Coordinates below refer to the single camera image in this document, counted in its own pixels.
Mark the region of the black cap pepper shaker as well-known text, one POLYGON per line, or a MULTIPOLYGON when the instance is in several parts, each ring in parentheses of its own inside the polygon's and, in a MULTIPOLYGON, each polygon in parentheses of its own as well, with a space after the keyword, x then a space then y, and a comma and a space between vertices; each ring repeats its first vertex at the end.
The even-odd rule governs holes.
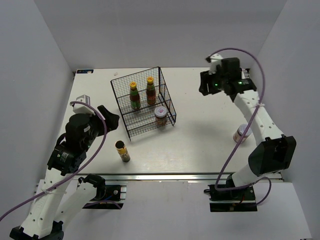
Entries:
POLYGON ((127 147, 123 141, 118 140, 115 143, 115 148, 123 162, 127 163, 131 160, 127 147))

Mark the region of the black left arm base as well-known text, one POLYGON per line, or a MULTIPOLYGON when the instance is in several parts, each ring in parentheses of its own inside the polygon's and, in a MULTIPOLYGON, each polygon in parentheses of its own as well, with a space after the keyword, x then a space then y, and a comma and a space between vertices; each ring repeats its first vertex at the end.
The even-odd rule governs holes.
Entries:
POLYGON ((83 209, 94 210, 121 210, 126 198, 126 185, 107 184, 106 180, 96 174, 89 174, 86 177, 78 178, 77 188, 82 183, 89 183, 96 189, 96 195, 83 209))

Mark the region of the orange jar white lid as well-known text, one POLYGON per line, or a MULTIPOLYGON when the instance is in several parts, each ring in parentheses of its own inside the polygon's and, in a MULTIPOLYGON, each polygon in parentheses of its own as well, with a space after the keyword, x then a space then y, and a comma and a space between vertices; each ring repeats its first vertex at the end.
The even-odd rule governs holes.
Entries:
POLYGON ((164 106, 158 106, 154 109, 155 121, 158 127, 166 125, 167 122, 167 108, 164 106))

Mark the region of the green label sauce bottle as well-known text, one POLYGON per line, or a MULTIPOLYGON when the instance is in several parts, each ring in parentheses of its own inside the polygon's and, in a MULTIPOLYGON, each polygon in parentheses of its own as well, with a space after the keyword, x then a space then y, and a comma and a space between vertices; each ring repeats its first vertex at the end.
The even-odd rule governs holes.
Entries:
POLYGON ((140 103, 140 95, 137 90, 137 84, 136 84, 136 82, 133 81, 130 83, 129 86, 130 86, 129 98, 130 98, 131 108, 133 110, 138 110, 141 107, 141 103, 140 103))

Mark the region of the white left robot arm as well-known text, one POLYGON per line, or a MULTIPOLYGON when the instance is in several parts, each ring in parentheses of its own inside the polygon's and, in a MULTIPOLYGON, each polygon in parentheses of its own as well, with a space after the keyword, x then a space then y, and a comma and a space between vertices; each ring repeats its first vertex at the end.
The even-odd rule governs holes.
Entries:
POLYGON ((120 117, 103 105, 94 109, 84 103, 75 110, 59 136, 47 163, 42 190, 32 197, 27 218, 14 227, 9 236, 13 240, 61 240, 64 230, 75 215, 92 199, 105 202, 106 181, 96 174, 79 180, 79 187, 61 203, 67 187, 75 175, 89 164, 87 151, 97 137, 106 139, 107 133, 119 126, 120 117))

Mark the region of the red chili sauce bottle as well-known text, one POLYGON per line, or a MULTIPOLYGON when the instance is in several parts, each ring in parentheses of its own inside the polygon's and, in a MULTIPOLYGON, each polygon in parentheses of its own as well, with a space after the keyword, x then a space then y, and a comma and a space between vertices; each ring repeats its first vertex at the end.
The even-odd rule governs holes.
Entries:
POLYGON ((152 76, 147 77, 146 97, 149 105, 154 105, 156 103, 156 89, 152 76))

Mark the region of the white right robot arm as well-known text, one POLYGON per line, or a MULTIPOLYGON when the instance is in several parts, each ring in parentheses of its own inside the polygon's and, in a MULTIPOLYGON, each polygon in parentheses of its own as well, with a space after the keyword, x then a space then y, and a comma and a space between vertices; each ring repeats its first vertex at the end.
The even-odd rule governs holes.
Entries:
POLYGON ((204 96, 224 92, 239 108, 253 133, 256 148, 248 157, 248 163, 227 180, 226 195, 236 200, 244 193, 244 187, 266 174, 289 168, 297 142, 286 136, 274 123, 260 103, 261 95, 254 82, 245 77, 237 57, 223 58, 214 54, 206 59, 208 71, 200 74, 199 92, 204 96))

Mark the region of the aluminium front rail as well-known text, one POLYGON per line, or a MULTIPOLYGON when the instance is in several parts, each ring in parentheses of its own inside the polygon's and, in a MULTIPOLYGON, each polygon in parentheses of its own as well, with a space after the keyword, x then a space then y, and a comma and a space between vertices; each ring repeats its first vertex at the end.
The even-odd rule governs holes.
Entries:
POLYGON ((100 174, 107 181, 213 181, 217 173, 100 174))

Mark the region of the blue label sticker left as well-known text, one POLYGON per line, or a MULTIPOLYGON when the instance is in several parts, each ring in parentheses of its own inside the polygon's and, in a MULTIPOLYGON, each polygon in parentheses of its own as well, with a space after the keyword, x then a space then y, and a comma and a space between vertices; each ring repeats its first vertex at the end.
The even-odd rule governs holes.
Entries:
POLYGON ((78 69, 76 71, 77 74, 92 74, 93 72, 93 69, 78 69))

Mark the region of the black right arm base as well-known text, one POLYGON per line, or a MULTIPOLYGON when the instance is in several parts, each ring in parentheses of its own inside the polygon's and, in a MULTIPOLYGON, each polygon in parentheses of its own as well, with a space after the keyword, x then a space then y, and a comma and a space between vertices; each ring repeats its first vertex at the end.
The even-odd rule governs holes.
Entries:
POLYGON ((210 212, 212 213, 239 213, 257 212, 256 196, 252 186, 231 190, 217 191, 213 184, 203 191, 209 196, 210 212))

